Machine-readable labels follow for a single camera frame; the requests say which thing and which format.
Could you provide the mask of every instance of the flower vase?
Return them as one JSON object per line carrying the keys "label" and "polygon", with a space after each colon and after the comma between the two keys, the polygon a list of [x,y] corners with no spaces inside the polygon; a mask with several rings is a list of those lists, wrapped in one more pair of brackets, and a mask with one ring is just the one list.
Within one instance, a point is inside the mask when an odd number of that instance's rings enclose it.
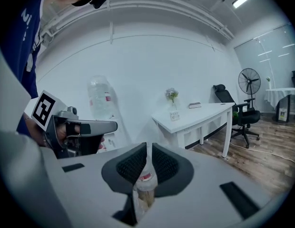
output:
{"label": "flower vase", "polygon": [[170,109],[170,118],[171,118],[171,121],[179,120],[179,111],[177,110],[177,106],[174,101],[172,101],[172,106]]}

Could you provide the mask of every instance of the hand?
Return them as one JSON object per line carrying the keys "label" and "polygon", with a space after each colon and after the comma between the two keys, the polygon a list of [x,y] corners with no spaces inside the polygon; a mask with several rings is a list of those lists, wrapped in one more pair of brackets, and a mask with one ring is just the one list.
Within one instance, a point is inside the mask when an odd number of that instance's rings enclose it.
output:
{"label": "hand", "polygon": [[[57,131],[57,137],[58,137],[58,141],[59,143],[62,145],[64,140],[66,139],[66,125],[65,124],[61,124],[56,128]],[[75,131],[77,133],[80,133],[80,126],[75,125]]]}

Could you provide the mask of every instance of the standing fan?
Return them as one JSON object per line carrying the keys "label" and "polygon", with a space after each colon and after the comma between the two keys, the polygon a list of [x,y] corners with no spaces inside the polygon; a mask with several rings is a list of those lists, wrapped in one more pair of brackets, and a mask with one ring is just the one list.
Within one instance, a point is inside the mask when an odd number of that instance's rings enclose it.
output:
{"label": "standing fan", "polygon": [[238,85],[247,95],[255,94],[261,86],[261,78],[252,68],[245,68],[238,76]]}

